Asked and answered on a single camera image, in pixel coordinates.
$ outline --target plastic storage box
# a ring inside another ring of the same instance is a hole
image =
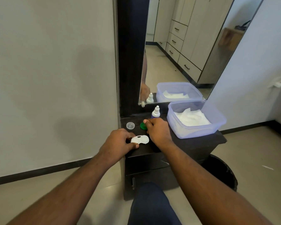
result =
[[[187,99],[169,99],[165,98],[163,92],[167,91],[168,93],[183,93],[183,95],[188,94],[189,98]],[[203,95],[193,86],[191,83],[187,82],[165,82],[157,84],[157,93],[156,99],[157,102],[176,102],[176,101],[186,101],[186,100],[201,100]]]
[[[171,102],[169,104],[168,123],[173,132],[180,139],[205,136],[215,133],[222,125],[226,124],[226,118],[218,109],[207,100],[193,100]],[[185,109],[201,110],[211,123],[210,125],[186,126],[177,118],[176,113],[182,113]]]

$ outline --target black trash bin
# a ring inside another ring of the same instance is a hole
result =
[[[237,191],[237,179],[228,165],[215,155],[209,155],[201,164],[209,173],[218,180]]]

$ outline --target blue jeans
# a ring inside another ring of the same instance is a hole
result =
[[[152,182],[138,190],[130,209],[128,225],[181,225],[162,189]]]

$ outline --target hand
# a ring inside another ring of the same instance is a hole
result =
[[[141,94],[140,94],[140,100],[141,102],[145,102],[150,94],[150,88],[145,85],[144,83],[141,84]]]
[[[143,121],[148,129],[147,133],[156,146],[162,150],[163,146],[173,143],[170,129],[167,121],[160,117],[153,119],[145,119]]]
[[[135,134],[125,129],[113,130],[99,150],[100,155],[110,166],[116,164],[128,151],[139,148],[137,143],[126,143],[126,139],[135,137]]]

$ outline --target cabinet handle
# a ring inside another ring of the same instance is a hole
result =
[[[166,163],[167,165],[169,165],[169,163],[168,163],[168,162],[165,162],[165,161],[163,161],[163,160],[161,160],[161,162],[164,162],[164,163]]]
[[[135,189],[135,178],[132,178],[132,189]]]

